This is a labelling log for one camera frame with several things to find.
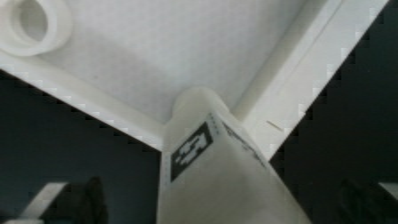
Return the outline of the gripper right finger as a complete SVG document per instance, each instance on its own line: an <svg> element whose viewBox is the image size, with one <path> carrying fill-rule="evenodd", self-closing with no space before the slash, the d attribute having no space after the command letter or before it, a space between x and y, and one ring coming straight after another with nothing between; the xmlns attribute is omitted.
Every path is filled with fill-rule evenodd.
<svg viewBox="0 0 398 224"><path fill-rule="evenodd" d="M340 187L338 224L398 224L398 183L363 184L345 180Z"/></svg>

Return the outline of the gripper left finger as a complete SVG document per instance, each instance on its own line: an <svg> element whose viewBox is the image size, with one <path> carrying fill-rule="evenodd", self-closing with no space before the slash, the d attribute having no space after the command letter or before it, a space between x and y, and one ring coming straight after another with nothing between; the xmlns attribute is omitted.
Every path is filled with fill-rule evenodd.
<svg viewBox="0 0 398 224"><path fill-rule="evenodd" d="M103 183L50 182L18 216L0 213L0 224L109 224Z"/></svg>

